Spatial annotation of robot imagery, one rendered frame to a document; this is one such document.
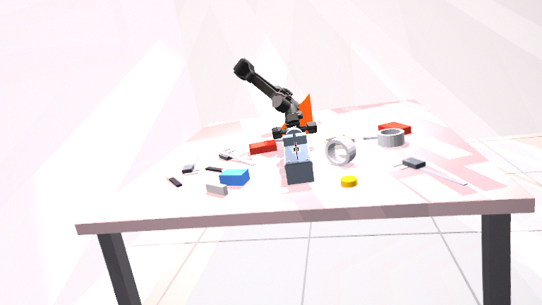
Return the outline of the grey hollow cylinder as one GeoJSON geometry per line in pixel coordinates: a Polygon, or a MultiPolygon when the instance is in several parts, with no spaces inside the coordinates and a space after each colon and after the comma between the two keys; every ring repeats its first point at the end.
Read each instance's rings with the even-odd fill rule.
{"type": "Polygon", "coordinates": [[[387,128],[378,131],[378,145],[386,148],[404,145],[404,130],[400,128],[387,128]]]}
{"type": "Polygon", "coordinates": [[[325,146],[327,159],[335,166],[342,167],[351,162],[356,156],[356,147],[353,141],[346,136],[338,136],[329,141],[325,146]],[[340,144],[346,152],[346,159],[341,158],[335,151],[335,143],[340,144]]]}

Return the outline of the white shallow tray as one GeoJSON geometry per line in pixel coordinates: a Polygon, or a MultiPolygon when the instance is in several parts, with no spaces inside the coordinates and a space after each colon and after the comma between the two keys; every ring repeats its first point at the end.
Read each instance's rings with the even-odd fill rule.
{"type": "MultiPolygon", "coordinates": [[[[351,139],[353,141],[353,143],[355,142],[354,138],[350,137],[350,136],[347,136],[347,135],[342,135],[342,136],[346,136],[347,138],[351,139]]],[[[337,136],[336,136],[337,137],[337,136]]],[[[336,137],[333,137],[333,138],[328,138],[328,139],[325,139],[324,140],[324,144],[327,144],[329,141],[331,141],[332,139],[336,138],[336,137]]],[[[335,143],[335,146],[341,146],[340,144],[338,143],[335,143]]]]}
{"type": "Polygon", "coordinates": [[[346,159],[346,152],[345,149],[342,146],[335,146],[336,153],[341,157],[346,159]]]}

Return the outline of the blue block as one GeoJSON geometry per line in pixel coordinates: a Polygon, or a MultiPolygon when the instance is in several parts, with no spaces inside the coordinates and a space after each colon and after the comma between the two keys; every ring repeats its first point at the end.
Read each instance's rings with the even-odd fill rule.
{"type": "Polygon", "coordinates": [[[226,169],[219,175],[221,184],[244,186],[250,180],[248,169],[226,169]]]}

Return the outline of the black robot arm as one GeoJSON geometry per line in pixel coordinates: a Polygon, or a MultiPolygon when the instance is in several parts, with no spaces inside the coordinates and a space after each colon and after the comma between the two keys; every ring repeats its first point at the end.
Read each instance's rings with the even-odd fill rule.
{"type": "Polygon", "coordinates": [[[281,113],[285,113],[286,127],[291,123],[299,123],[299,119],[303,118],[302,111],[299,110],[299,104],[291,96],[293,93],[287,88],[281,88],[279,85],[272,85],[262,76],[257,74],[254,65],[247,59],[240,59],[237,65],[233,68],[234,74],[241,80],[247,80],[255,87],[261,90],[272,100],[272,106],[281,113]],[[289,114],[295,112],[293,114],[289,114]]]}

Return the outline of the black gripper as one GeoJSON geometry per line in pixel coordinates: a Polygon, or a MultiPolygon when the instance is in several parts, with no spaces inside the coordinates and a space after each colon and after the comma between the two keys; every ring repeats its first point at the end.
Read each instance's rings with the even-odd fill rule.
{"type": "MultiPolygon", "coordinates": [[[[316,124],[315,121],[306,122],[306,126],[301,126],[297,122],[296,123],[291,123],[291,124],[289,124],[287,126],[287,128],[291,128],[291,127],[294,127],[294,126],[299,128],[302,132],[307,131],[309,134],[317,132],[317,124],[316,124]]],[[[273,139],[281,138],[282,134],[286,135],[287,128],[284,128],[282,130],[281,130],[281,126],[272,128],[273,139]]]]}

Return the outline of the yellow short cylinder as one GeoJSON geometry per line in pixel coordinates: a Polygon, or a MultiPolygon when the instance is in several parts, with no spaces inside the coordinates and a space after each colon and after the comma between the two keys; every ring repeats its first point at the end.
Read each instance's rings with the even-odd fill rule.
{"type": "Polygon", "coordinates": [[[353,187],[357,185],[357,180],[355,176],[347,175],[340,178],[341,186],[343,187],[353,187]]]}

